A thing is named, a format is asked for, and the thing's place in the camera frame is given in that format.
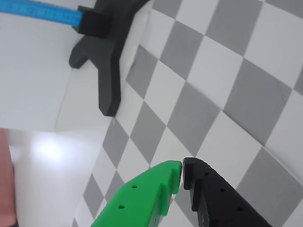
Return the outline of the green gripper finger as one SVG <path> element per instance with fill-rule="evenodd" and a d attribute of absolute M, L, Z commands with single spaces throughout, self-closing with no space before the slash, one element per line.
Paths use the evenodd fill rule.
<path fill-rule="evenodd" d="M 121 186 L 93 222 L 94 227 L 156 227 L 179 192 L 182 163 L 165 161 Z"/>

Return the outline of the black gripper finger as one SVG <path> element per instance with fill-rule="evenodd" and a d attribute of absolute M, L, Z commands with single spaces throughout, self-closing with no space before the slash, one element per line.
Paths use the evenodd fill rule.
<path fill-rule="evenodd" d="M 182 164 L 184 189 L 200 227 L 271 226 L 223 177 L 206 162 L 186 157 Z"/>

